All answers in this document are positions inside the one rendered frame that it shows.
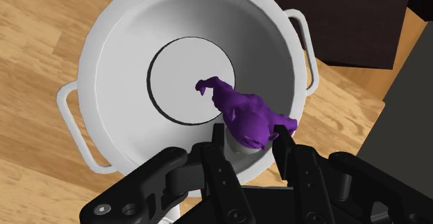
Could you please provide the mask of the purple animal figure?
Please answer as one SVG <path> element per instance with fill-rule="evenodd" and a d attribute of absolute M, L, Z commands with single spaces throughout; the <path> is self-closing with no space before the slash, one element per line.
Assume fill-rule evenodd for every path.
<path fill-rule="evenodd" d="M 291 135 L 298 128 L 297 120 L 273 112 L 258 95 L 239 93 L 217 76 L 199 80 L 195 85 L 201 94 L 207 88 L 212 89 L 213 104 L 222 113 L 228 131 L 244 148 L 266 150 L 267 143 L 279 136 L 274 131 L 276 125 L 285 126 Z"/>

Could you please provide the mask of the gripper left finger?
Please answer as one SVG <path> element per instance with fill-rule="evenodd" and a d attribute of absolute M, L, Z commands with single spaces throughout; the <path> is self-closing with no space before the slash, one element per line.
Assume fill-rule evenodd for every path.
<path fill-rule="evenodd" d="M 168 147 L 80 211 L 80 224 L 161 224 L 169 210 L 200 189 L 202 201 L 173 224 L 256 224 L 232 165 L 223 154 L 223 124 L 188 153 Z"/>

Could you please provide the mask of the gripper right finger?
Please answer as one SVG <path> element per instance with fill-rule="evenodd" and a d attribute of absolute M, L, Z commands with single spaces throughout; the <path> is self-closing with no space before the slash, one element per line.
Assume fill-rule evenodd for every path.
<path fill-rule="evenodd" d="M 281 125 L 272 151 L 296 224 L 433 224 L 433 200 L 347 152 L 321 157 Z"/>

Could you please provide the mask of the white two-handled pot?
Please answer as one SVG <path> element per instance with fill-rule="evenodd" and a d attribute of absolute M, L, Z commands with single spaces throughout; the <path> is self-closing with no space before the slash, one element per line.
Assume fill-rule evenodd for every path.
<path fill-rule="evenodd" d="M 300 119 L 319 85 L 304 15 L 274 0 L 112 0 L 57 104 L 88 167 L 126 175 L 210 139 L 222 116 L 194 86 L 211 76 Z"/>

